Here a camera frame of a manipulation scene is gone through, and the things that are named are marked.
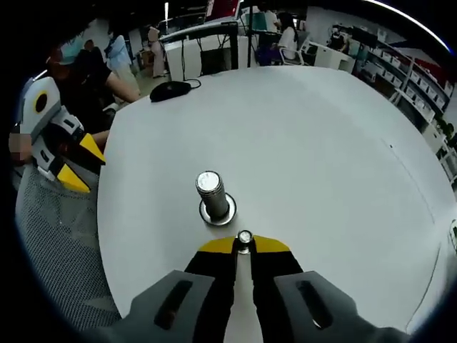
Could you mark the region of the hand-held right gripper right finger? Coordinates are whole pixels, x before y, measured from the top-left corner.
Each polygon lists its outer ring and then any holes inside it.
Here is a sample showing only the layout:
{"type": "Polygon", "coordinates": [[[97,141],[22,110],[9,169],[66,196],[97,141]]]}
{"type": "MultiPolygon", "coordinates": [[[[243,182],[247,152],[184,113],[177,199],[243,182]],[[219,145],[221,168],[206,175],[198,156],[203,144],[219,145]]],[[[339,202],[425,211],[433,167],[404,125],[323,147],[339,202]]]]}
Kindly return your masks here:
{"type": "Polygon", "coordinates": [[[265,342],[358,342],[355,302],[317,272],[302,270],[277,239],[254,236],[253,300],[265,342]]]}

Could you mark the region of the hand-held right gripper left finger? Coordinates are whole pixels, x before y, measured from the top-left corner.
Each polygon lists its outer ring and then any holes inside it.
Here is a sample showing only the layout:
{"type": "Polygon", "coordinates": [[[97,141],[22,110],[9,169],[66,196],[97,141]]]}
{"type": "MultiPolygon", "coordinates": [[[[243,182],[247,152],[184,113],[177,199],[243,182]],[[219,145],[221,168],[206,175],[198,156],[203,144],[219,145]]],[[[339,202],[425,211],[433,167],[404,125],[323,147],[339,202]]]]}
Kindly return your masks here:
{"type": "Polygon", "coordinates": [[[222,342],[234,298],[235,239],[205,243],[184,271],[173,270],[134,298],[137,342],[222,342]]]}

